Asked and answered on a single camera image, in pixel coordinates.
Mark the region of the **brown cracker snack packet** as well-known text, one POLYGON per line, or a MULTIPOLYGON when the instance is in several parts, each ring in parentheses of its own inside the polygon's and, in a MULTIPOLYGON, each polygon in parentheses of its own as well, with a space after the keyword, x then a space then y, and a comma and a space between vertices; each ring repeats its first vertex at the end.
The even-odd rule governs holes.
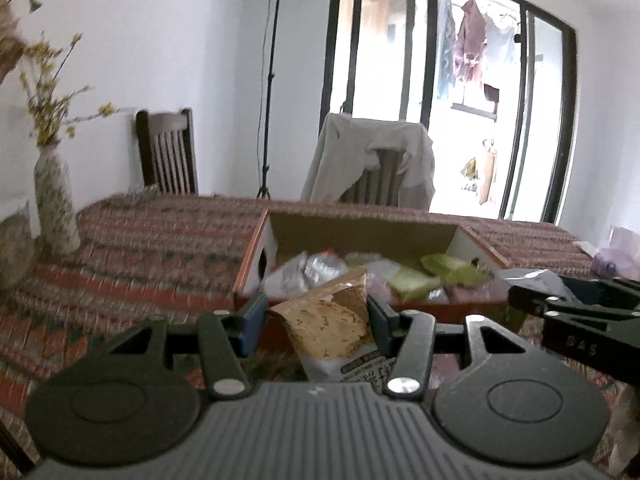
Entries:
POLYGON ((365 270, 351 270, 271 312, 283 322, 310 382, 367 382, 382 390, 395 360, 374 342, 365 270))

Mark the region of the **green snack packet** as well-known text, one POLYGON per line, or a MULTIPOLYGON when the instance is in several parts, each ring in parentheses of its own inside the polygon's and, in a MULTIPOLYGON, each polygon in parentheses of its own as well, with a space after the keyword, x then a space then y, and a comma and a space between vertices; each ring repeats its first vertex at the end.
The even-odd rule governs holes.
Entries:
POLYGON ((424 270, 442 280, 445 286, 482 287, 494 277, 478 260, 466 261, 446 254, 431 254, 421 258, 424 270))

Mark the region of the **white plastic bag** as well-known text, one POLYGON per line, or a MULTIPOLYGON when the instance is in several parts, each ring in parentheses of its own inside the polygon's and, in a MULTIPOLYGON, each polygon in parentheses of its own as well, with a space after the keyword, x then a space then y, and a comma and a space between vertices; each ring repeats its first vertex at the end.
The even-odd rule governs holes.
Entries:
POLYGON ((626 278, 639 281, 639 234, 613 226, 608 242, 595 248, 586 240, 573 245, 592 258, 590 271, 598 278, 626 278))

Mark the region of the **orange cardboard snack box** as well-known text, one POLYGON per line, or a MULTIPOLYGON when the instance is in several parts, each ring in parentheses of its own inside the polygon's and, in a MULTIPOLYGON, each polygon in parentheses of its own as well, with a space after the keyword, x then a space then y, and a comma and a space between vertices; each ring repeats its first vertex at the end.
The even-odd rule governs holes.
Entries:
POLYGON ((235 307, 258 292, 265 277, 292 258, 328 252, 377 278, 398 266, 422 272, 421 259, 446 255, 476 262, 492 275, 508 263, 486 240, 459 221, 436 223, 363 216, 299 214, 267 209, 259 218, 232 287, 235 307))

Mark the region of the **patterned red tablecloth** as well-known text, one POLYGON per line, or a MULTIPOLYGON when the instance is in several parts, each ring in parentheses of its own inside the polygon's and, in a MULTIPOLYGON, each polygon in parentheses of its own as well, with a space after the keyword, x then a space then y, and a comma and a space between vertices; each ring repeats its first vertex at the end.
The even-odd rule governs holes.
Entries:
POLYGON ((551 224, 341 204, 117 195, 79 216, 81 246, 1 297, 1 408, 29 479, 599 479, 639 466, 639 375, 611 377, 541 343, 544 320, 493 300, 387 302, 402 344, 367 382, 251 380, 232 287, 260 216, 459 221, 508 267, 558 271, 551 224))

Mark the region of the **chair draped with jacket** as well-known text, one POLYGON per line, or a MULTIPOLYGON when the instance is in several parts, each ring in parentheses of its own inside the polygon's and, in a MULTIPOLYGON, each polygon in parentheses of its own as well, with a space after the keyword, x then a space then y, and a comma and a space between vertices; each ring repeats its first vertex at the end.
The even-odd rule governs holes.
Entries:
POLYGON ((341 203, 386 207, 399 206, 403 152, 378 150, 378 166, 366 169, 358 181, 340 198, 341 203))

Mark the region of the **beige jacket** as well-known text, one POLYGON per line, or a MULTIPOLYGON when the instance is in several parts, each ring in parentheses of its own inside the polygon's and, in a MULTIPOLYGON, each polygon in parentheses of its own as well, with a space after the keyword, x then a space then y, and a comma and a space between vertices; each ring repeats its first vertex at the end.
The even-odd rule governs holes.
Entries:
POLYGON ((399 206, 427 210, 435 195, 435 156, 427 128, 418 122, 327 114, 300 199, 335 203, 368 170, 382 167, 382 151, 400 155, 399 206))

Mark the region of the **dark wooden chair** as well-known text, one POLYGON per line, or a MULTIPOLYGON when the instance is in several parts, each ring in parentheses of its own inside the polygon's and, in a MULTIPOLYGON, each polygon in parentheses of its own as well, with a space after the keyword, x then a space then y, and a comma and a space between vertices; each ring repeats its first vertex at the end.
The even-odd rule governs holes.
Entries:
POLYGON ((178 113, 138 110, 134 132, 146 188, 156 186, 161 193, 198 195, 190 108, 178 113))

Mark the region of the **patterned ceramic vase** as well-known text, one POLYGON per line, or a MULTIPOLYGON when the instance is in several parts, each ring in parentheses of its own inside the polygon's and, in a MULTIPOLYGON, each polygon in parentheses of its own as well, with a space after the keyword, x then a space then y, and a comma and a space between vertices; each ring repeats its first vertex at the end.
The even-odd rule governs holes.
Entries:
POLYGON ((69 255, 80 246, 70 170, 58 144, 40 148, 34 168, 35 196, 41 235, 55 255, 69 255))

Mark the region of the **blue hanging garment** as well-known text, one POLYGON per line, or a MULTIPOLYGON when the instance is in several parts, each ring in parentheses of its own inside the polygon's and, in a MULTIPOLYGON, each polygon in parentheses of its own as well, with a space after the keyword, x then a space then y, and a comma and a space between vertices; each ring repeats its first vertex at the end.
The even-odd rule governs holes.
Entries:
POLYGON ((446 100, 454 85, 454 44, 456 43, 456 23, 452 14, 451 0, 438 0, 436 36, 436 96, 446 100))

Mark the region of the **black framed glass door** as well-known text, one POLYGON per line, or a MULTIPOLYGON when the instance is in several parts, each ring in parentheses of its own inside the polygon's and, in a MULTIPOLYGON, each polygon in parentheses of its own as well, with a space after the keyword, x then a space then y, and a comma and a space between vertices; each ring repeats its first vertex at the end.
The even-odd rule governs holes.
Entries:
POLYGON ((526 0, 330 0, 321 113, 424 125, 434 211, 558 221, 576 101, 576 32, 526 0))

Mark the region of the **yellow flower branches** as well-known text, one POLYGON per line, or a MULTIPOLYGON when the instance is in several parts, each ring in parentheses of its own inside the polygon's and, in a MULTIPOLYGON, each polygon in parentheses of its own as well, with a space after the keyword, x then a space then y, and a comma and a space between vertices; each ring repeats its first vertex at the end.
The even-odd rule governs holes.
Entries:
POLYGON ((28 44, 23 52, 20 83, 25 92, 26 110, 37 148, 59 144, 61 136, 73 139, 77 126, 82 122, 111 117, 122 111, 112 102, 107 102, 89 115, 70 116, 73 100, 92 90, 85 86, 67 93, 58 91, 63 68, 81 39, 82 33, 78 32, 67 46, 58 48, 41 36, 38 42, 28 44))

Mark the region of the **maroon hanging shirt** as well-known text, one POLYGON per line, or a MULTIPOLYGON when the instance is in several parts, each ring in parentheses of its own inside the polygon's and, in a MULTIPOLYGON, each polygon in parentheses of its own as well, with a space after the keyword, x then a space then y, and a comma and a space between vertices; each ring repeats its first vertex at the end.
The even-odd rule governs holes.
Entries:
POLYGON ((454 73, 459 80, 477 78, 478 66, 486 47, 486 20, 475 0, 463 6, 463 18, 454 43, 454 73))

